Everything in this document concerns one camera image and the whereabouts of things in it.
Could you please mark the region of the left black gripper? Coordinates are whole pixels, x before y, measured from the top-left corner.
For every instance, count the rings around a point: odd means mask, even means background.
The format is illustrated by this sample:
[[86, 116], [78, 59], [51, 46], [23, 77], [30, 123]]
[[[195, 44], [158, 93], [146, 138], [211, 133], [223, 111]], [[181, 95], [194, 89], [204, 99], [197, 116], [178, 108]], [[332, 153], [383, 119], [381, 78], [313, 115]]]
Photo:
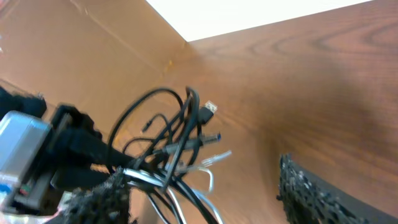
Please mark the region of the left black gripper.
[[[42, 120], [47, 110], [43, 98], [18, 95], [1, 89], [1, 120], [10, 111], [18, 111]], [[125, 166], [132, 157], [109, 147], [93, 120], [70, 105], [60, 105], [51, 130], [22, 183], [12, 187], [1, 183], [6, 196], [1, 211], [13, 215], [53, 215], [64, 192], [90, 189], [109, 175], [91, 170], [92, 164]]]

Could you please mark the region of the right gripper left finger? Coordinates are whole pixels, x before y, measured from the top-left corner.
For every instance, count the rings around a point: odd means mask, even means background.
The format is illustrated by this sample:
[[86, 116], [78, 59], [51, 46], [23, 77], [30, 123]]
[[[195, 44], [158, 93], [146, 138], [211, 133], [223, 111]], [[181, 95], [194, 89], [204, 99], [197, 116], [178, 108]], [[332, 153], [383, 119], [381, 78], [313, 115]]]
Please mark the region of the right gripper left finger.
[[66, 208], [46, 224], [127, 224], [130, 220], [130, 190], [124, 169], [118, 168], [102, 184], [76, 190]]

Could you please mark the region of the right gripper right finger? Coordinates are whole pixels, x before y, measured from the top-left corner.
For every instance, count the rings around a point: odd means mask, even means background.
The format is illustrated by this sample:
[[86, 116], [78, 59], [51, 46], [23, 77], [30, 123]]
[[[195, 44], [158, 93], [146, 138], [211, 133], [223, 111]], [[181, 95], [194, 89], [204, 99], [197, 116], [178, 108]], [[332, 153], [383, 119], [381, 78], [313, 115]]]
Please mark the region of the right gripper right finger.
[[397, 223], [397, 218], [362, 202], [304, 169], [283, 154], [279, 159], [277, 200], [289, 223]]

